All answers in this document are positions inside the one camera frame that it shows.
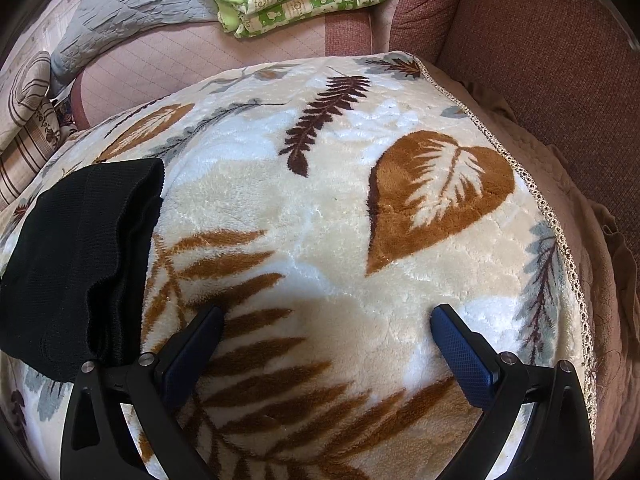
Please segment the lace border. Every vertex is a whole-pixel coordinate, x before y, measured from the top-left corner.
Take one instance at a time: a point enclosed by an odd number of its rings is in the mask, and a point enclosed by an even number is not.
[[[546,202],[545,197],[542,195],[542,193],[539,192],[538,186],[536,185],[535,181],[530,176],[530,174],[527,173],[527,170],[525,170],[520,165],[520,163],[511,156],[511,153],[509,153],[507,149],[505,149],[505,147],[500,143],[500,141],[494,137],[494,134],[492,134],[487,129],[487,127],[482,124],[482,121],[478,119],[478,117],[462,101],[457,99],[453,94],[436,83],[435,79],[431,76],[424,63],[418,57],[413,56],[408,52],[403,52],[403,54],[411,57],[417,63],[418,67],[420,67],[422,76],[427,81],[429,81],[436,88],[436,90],[449,98],[449,100],[452,101],[456,106],[459,106],[460,109],[471,119],[472,123],[475,124],[475,126],[494,146],[496,151],[498,151],[498,153],[500,153],[508,161],[510,166],[513,168],[513,171],[515,171],[527,184],[529,192],[536,199],[536,203],[538,204],[540,212],[545,217],[546,221],[549,223],[554,233],[556,234],[556,239],[558,240],[560,253],[562,254],[562,259],[564,260],[564,267],[569,278],[569,283],[578,301],[578,305],[580,306],[580,321],[582,322],[582,367],[584,368],[584,403],[587,407],[587,414],[589,415],[589,425],[591,428],[591,438],[593,439],[595,437],[596,430],[596,390],[591,327],[589,324],[587,305],[584,301],[584,293],[582,292],[580,279],[578,278],[578,273],[575,269],[574,258],[571,254],[569,246],[566,243],[566,238],[564,237],[562,226],[560,225],[556,214],[553,212],[553,209]]]

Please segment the beige striped cushion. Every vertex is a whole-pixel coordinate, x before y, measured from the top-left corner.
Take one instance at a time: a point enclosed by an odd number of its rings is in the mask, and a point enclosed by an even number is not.
[[[31,118],[0,155],[0,210],[18,198],[65,140],[51,101],[41,98]]]
[[[48,52],[38,52],[0,93],[0,151],[4,150],[31,118],[49,88],[51,61]]]

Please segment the gray quilted blanket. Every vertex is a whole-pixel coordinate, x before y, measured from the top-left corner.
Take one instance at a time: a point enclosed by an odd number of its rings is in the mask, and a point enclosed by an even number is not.
[[[217,21],[213,0],[81,0],[51,54],[50,94],[59,94],[95,57],[159,25]]]

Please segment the bolt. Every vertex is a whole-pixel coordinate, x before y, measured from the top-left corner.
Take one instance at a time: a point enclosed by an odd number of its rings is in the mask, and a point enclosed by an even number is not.
[[[564,359],[560,359],[560,369],[563,372],[571,373],[571,363],[569,361],[565,361]]]
[[[81,370],[83,374],[87,374],[95,368],[95,364],[93,361],[87,361],[82,364]]]
[[[506,365],[514,365],[518,361],[518,358],[516,354],[512,354],[511,352],[502,352],[500,354],[500,361]]]
[[[149,366],[156,360],[156,356],[151,352],[145,352],[138,358],[138,364],[140,366]]]

